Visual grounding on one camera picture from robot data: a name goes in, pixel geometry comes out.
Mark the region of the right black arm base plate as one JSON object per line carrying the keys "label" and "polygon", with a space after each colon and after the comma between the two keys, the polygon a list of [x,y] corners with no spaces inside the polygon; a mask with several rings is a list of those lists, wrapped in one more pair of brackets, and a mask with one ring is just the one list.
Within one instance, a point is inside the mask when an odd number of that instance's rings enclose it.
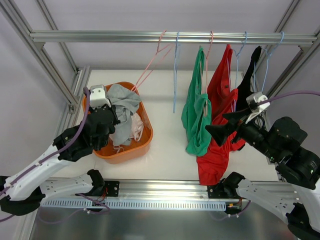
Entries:
{"label": "right black arm base plate", "polygon": [[240,199],[240,195],[236,189],[239,187],[239,180],[229,180],[223,178],[216,185],[207,186],[207,194],[209,199]]}

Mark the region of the pink wire hanger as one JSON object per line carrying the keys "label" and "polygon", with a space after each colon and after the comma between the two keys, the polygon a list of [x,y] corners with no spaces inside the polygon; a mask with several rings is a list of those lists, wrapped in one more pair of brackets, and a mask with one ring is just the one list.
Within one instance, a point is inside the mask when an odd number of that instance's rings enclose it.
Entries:
{"label": "pink wire hanger", "polygon": [[161,47],[161,42],[165,34],[167,33],[167,30],[164,30],[157,42],[156,52],[138,80],[136,81],[135,85],[132,87],[131,91],[135,92],[143,83],[144,81],[151,75],[151,73],[154,71],[154,69],[151,69],[151,67],[157,67],[166,57],[167,55],[172,51],[173,44],[168,43],[165,46]]}

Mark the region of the white tank top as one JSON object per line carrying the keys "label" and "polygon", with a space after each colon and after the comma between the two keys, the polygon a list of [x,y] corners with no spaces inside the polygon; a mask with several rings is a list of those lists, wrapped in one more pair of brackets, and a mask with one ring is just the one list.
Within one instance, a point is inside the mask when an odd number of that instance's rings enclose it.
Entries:
{"label": "white tank top", "polygon": [[129,139],[122,143],[121,145],[114,145],[113,149],[118,154],[120,151],[125,151],[123,146],[129,146],[131,141],[139,142],[142,138],[144,123],[138,113],[134,113],[131,117],[131,132],[129,135]]}

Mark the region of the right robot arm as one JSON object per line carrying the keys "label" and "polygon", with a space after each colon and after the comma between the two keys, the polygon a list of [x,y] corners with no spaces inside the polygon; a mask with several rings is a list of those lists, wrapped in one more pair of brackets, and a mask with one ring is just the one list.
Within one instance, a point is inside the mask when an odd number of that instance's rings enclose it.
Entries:
{"label": "right robot arm", "polygon": [[218,184],[218,190],[229,199],[244,198],[256,203],[287,224],[300,240],[320,238],[320,158],[303,148],[308,134],[290,117],[274,122],[270,130],[249,119],[249,110],[226,113],[224,125],[207,125],[205,129],[222,146],[231,134],[234,142],[244,140],[276,164],[278,173],[292,185],[298,200],[272,196],[243,175],[232,172]]}

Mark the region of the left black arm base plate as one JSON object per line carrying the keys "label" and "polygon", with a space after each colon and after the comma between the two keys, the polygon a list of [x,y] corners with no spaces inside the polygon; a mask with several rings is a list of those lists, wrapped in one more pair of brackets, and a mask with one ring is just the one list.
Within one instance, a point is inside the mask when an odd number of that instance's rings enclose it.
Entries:
{"label": "left black arm base plate", "polygon": [[102,197],[118,197],[120,182],[115,180],[105,180],[102,188]]}

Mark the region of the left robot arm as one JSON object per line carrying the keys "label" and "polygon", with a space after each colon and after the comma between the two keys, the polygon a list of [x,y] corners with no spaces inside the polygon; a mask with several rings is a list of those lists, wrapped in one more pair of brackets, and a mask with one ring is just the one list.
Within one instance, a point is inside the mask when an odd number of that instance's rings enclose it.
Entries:
{"label": "left robot arm", "polygon": [[99,196],[106,183],[98,170],[66,180],[50,180],[52,175],[83,157],[101,150],[120,123],[114,105],[88,107],[79,125],[66,129],[33,163],[13,176],[0,178],[0,209],[11,216],[27,215],[41,204],[64,196]]}

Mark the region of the grey shirt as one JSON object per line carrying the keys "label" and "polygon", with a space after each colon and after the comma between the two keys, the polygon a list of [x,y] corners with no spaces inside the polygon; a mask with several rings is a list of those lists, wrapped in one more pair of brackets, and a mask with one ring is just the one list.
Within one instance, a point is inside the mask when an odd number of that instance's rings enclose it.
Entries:
{"label": "grey shirt", "polygon": [[132,118],[140,107],[141,97],[120,84],[113,84],[107,91],[107,98],[115,106],[115,113],[120,121],[110,137],[115,147],[131,144]]}

